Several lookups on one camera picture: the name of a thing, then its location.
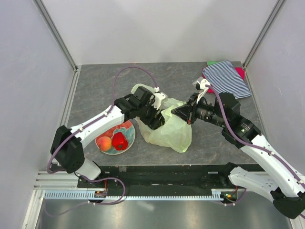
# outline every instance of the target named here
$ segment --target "plastic bag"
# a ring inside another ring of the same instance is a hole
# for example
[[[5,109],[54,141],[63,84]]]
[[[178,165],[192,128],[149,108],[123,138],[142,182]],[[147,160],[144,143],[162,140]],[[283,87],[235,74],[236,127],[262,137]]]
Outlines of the plastic bag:
[[[132,88],[132,93],[139,87],[143,86],[154,92],[152,87],[144,84],[137,84]],[[192,128],[185,121],[171,113],[172,109],[185,104],[176,99],[168,99],[164,104],[161,111],[165,119],[165,124],[156,130],[150,129],[138,117],[135,118],[139,125],[140,132],[147,143],[158,146],[170,147],[173,150],[184,153],[192,142]]]

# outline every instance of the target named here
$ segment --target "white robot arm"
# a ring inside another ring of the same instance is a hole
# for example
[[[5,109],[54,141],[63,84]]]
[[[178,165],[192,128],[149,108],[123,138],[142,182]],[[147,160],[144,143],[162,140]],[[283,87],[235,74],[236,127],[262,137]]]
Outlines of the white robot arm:
[[[222,127],[222,135],[225,139],[252,157],[272,178],[266,179],[232,164],[232,169],[226,174],[228,182],[264,196],[272,201],[282,214],[292,219],[296,218],[305,209],[305,184],[303,182],[305,177],[271,147],[251,121],[239,114],[240,103],[232,94],[216,94],[217,98],[212,106],[207,104],[204,99],[204,94],[208,88],[211,88],[209,82],[200,77],[193,85],[198,93],[194,93],[185,105],[173,109],[172,113],[188,124],[193,124],[196,119],[201,119]],[[68,136],[76,133],[61,148],[55,158],[68,173],[76,172],[94,180],[101,171],[96,164],[84,158],[83,149],[88,143],[108,129],[135,117],[140,117],[151,129],[162,126],[164,119],[160,107],[166,99],[167,96],[160,93],[159,90],[150,92],[139,87],[134,94],[117,99],[113,106],[92,119],[70,129],[65,126],[59,127],[51,153],[53,154]],[[230,129],[232,128],[233,134],[228,130],[228,125]]]
[[[187,104],[172,110],[172,113],[188,124],[201,119],[223,127],[225,139],[252,157],[272,178],[255,175],[231,163],[232,169],[226,174],[228,181],[264,196],[282,214],[296,218],[305,209],[305,176],[272,148],[251,121],[240,115],[240,103],[232,94],[215,93],[216,100],[212,106],[203,97],[208,88],[214,90],[207,80],[200,77],[193,85],[199,93],[194,93]]]
[[[113,105],[88,121],[70,129],[60,126],[53,140],[51,154],[56,153],[55,159],[67,173],[75,172],[94,180],[101,170],[84,157],[83,149],[100,134],[135,117],[139,117],[151,129],[157,129],[164,124],[160,107],[166,100],[167,95],[159,92],[159,88],[151,92],[140,86],[134,94],[115,100]]]

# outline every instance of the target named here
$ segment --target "blue striped towel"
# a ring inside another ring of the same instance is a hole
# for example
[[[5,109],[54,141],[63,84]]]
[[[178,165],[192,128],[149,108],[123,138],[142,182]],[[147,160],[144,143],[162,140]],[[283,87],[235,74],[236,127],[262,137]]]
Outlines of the blue striped towel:
[[[250,90],[230,61],[210,65],[202,72],[218,93],[229,92],[236,99],[251,96]]]

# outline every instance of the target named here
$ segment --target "red bell pepper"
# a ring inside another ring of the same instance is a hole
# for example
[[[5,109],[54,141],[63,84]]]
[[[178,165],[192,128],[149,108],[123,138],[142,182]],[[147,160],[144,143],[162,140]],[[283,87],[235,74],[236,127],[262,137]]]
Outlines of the red bell pepper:
[[[112,137],[112,146],[116,150],[124,150],[128,146],[128,142],[122,132],[118,132]]]

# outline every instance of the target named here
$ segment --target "white wall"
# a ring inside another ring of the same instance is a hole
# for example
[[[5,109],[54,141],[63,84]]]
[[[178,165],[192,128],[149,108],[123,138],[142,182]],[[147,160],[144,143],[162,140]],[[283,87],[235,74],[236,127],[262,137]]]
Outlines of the white wall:
[[[287,1],[247,69],[273,147],[305,174],[305,1]]]
[[[244,61],[276,0],[43,0],[77,64]]]
[[[2,0],[0,30],[0,228],[19,229],[72,69],[32,0]]]

